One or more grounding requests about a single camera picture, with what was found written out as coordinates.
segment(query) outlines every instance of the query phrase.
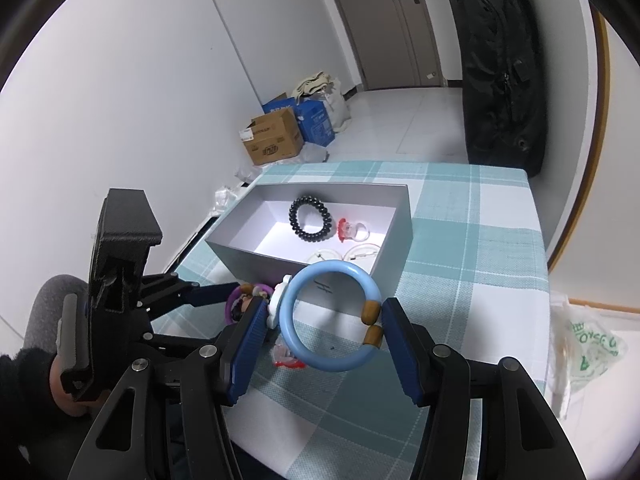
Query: table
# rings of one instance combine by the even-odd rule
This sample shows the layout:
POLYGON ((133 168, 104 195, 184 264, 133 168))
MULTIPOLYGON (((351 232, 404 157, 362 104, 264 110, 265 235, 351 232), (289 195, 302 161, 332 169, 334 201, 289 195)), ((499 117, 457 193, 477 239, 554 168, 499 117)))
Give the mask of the table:
MULTIPOLYGON (((279 182, 407 184, 414 241, 396 296, 412 322, 467 358, 519 359, 545 387, 549 333, 546 257, 522 170, 463 164, 340 162, 271 166, 257 185, 279 182)), ((178 268, 203 285, 233 281, 201 240, 178 268)), ((296 329, 312 350, 356 349, 358 318, 300 302, 296 329)), ((211 337, 222 307, 183 306, 156 332, 211 337)), ((247 394, 226 412, 232 439, 289 479, 405 479, 427 409, 405 397, 388 349, 366 366, 330 374, 276 368, 264 348, 247 394)), ((481 406, 472 401, 465 477, 478 471, 481 406)))

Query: black sleeve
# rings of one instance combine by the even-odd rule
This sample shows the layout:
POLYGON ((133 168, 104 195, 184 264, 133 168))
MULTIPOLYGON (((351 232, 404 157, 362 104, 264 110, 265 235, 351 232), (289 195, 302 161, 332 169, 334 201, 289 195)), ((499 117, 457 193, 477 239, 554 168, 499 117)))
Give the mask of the black sleeve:
POLYGON ((12 447, 43 436, 71 417, 51 396, 49 369, 53 355, 39 348, 21 350, 12 360, 0 356, 0 433, 12 447))

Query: white label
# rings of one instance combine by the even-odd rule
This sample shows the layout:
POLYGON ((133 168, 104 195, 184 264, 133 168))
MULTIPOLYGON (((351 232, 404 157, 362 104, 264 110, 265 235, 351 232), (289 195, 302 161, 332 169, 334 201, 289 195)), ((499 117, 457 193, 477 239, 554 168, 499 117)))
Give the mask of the white label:
POLYGON ((246 128, 244 130, 240 130, 240 138, 242 142, 247 142, 248 140, 254 140, 254 132, 251 128, 246 128))

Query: black bag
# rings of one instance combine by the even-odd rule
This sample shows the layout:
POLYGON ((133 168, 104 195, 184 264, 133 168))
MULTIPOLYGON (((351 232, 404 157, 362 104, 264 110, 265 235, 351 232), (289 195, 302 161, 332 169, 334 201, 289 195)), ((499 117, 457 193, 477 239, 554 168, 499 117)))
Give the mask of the black bag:
POLYGON ((462 96, 470 164, 540 172, 546 99, 529 0, 458 0, 462 96))

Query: door frame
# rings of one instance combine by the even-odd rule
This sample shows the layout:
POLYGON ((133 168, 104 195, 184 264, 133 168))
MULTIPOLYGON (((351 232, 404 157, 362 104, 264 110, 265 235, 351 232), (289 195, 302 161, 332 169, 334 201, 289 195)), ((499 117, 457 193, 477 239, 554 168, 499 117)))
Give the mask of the door frame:
MULTIPOLYGON (((349 38, 349 44, 351 45, 351 50, 353 51, 353 56, 356 60, 356 64, 358 65, 358 72, 360 73, 360 78, 362 79, 362 87, 363 90, 369 90, 369 84, 367 83, 367 77, 365 76, 364 70, 362 69, 362 62, 360 60, 360 54, 358 53, 358 49, 355 46, 355 42, 353 41, 353 35, 351 33, 351 29, 349 27, 349 22, 346 19, 344 10, 342 9, 342 5, 340 4, 340 0, 334 0, 335 6, 338 9, 338 13, 340 14, 340 19, 342 20, 342 24, 344 25, 344 30, 347 33, 347 38, 349 38)), ((427 20, 427 23, 429 25, 429 35, 431 37, 431 43, 433 44, 433 50, 435 53, 435 59, 436 59, 436 71, 438 73, 438 77, 440 78, 440 86, 422 86, 422 85, 416 85, 416 86, 412 86, 412 87, 407 87, 407 88, 443 88, 446 86, 446 80, 443 78, 442 76, 442 67, 440 65, 440 53, 438 52, 438 45, 436 43, 435 40, 435 36, 433 33, 433 25, 431 24, 431 17, 429 15, 429 9, 427 8, 427 3, 426 0, 420 0, 420 7, 422 9, 422 12, 424 13, 424 17, 427 20)), ((404 16, 402 17, 403 21, 404 21, 404 27, 408 29, 408 24, 404 18, 404 16)), ((411 48, 412 50, 414 49, 414 44, 413 42, 411 42, 411 48)))

